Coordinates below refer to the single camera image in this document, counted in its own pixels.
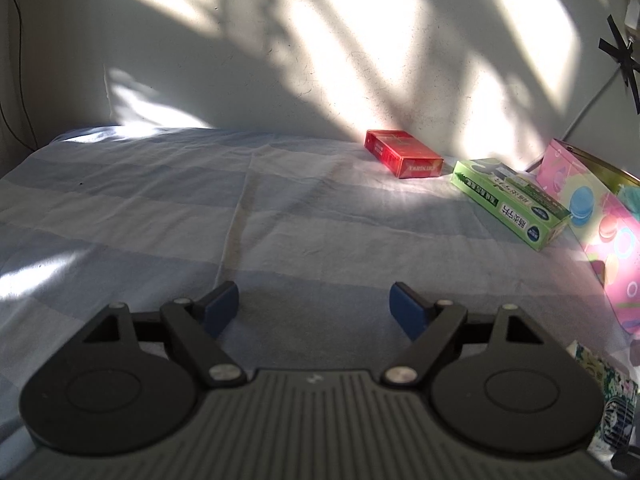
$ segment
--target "bed sheet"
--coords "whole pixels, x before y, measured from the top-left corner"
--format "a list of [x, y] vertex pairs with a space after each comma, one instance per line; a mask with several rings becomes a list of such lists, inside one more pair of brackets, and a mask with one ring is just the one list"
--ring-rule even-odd
[[111, 301], [241, 291], [220, 339], [243, 367], [368, 368], [409, 341], [408, 283], [476, 312], [516, 303], [636, 377], [569, 230], [536, 253], [449, 182], [396, 180], [357, 143], [204, 129], [70, 132], [0, 180], [0, 475], [32, 450], [28, 377]]

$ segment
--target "teal object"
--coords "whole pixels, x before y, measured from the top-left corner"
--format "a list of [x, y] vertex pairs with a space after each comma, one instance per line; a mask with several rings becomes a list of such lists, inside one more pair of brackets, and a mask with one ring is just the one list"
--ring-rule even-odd
[[593, 191], [589, 186], [582, 186], [574, 191], [569, 202], [573, 225], [580, 227], [589, 221], [593, 213], [594, 202]]
[[620, 186], [618, 199], [634, 218], [640, 222], [640, 187]]

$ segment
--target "blue oval logo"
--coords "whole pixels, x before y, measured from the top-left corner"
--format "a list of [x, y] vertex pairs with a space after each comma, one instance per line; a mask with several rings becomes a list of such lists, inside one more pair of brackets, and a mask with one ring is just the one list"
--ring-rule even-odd
[[549, 214], [541, 207], [533, 206], [531, 210], [543, 220], [549, 220]]
[[527, 236], [532, 242], [537, 242], [540, 239], [540, 229], [538, 229], [536, 226], [530, 227], [527, 230]]

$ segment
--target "metal pin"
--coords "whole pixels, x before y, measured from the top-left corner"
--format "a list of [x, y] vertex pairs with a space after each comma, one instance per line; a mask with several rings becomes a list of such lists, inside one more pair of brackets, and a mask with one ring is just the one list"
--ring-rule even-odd
[[214, 381], [235, 381], [242, 375], [242, 370], [233, 364], [215, 365], [209, 368], [209, 375]]
[[393, 384], [413, 383], [418, 378], [418, 372], [408, 366], [394, 366], [385, 372], [385, 379]]

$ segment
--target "blue macaron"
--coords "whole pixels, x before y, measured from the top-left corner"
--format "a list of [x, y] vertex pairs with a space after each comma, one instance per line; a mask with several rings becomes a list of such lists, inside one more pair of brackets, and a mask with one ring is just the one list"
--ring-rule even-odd
[[593, 191], [590, 187], [582, 186], [576, 189], [569, 202], [572, 224], [578, 227], [585, 225], [591, 218], [594, 203]]

